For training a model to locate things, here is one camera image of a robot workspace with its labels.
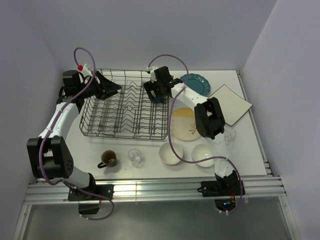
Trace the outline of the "cream bowl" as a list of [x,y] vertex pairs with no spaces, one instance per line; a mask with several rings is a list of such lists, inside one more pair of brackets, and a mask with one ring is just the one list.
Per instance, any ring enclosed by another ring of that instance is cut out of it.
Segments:
[[[172,146],[177,153],[177,155],[182,158],[183,157],[183,149],[181,146],[177,143],[172,143]],[[166,165],[176,165],[178,164],[181,160],[174,154],[174,152],[171,149],[170,143],[166,142],[164,143],[160,148],[159,148],[159,157],[160,160],[166,164]]]

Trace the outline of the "brown mug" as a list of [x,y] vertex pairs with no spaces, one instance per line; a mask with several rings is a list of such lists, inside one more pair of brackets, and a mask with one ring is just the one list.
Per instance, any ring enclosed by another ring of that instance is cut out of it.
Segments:
[[100,158],[101,162],[97,165],[99,169],[105,167],[115,167],[117,165],[117,155],[112,150],[105,151]]

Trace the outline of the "clear drinking glass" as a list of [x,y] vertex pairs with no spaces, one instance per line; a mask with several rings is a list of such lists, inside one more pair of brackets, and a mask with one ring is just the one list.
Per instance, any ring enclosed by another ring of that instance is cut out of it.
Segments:
[[140,168],[144,164],[143,153],[136,148],[133,148],[128,152],[128,159],[131,161],[134,168]]

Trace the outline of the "clear glass mug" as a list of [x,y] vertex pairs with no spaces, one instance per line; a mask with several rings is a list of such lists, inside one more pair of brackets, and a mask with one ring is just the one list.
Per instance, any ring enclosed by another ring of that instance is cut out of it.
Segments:
[[234,128],[226,124],[224,126],[224,142],[228,148],[234,146],[236,136],[237,134]]

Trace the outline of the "dark blue mug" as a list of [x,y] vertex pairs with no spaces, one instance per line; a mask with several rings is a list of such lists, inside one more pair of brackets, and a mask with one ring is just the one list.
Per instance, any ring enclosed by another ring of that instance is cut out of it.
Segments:
[[166,101],[167,101],[167,98],[165,96],[151,98],[151,102],[156,103],[156,104],[164,104]]

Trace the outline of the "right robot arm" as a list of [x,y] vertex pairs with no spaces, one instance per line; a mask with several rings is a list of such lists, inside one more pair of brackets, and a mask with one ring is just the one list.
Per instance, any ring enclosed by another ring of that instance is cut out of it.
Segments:
[[215,167],[215,193],[219,196],[227,196],[232,192],[239,191],[242,196],[244,191],[243,181],[235,164],[227,155],[214,155],[199,160],[186,160],[179,156],[174,149],[172,142],[172,116],[176,101],[181,101],[189,108],[193,109],[195,122],[194,126],[201,137],[212,141],[222,138],[225,133],[225,117],[217,98],[207,98],[198,94],[188,86],[191,74],[186,72],[184,80],[175,78],[170,74],[167,66],[157,67],[148,66],[146,72],[150,75],[150,80],[143,84],[148,97],[155,101],[160,97],[172,98],[172,105],[168,115],[168,143],[173,155],[181,162],[187,164],[198,164],[209,160],[217,160],[218,166]]

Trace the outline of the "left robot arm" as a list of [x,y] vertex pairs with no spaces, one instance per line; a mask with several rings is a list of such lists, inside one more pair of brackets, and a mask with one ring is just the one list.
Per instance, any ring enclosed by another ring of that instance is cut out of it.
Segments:
[[106,100],[118,94],[122,87],[100,72],[96,72],[90,81],[78,70],[68,70],[62,74],[62,80],[63,86],[49,124],[37,138],[30,138],[26,144],[32,174],[37,179],[50,180],[54,185],[64,183],[70,188],[69,201],[112,199],[114,186],[98,185],[91,173],[75,167],[65,139],[86,99]]

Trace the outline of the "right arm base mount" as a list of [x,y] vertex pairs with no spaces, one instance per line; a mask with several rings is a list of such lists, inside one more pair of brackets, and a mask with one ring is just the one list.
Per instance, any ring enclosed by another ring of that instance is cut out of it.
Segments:
[[240,181],[223,186],[218,180],[202,181],[197,192],[204,198],[213,197],[216,208],[222,212],[234,210],[237,206],[236,198],[243,197],[246,193]]

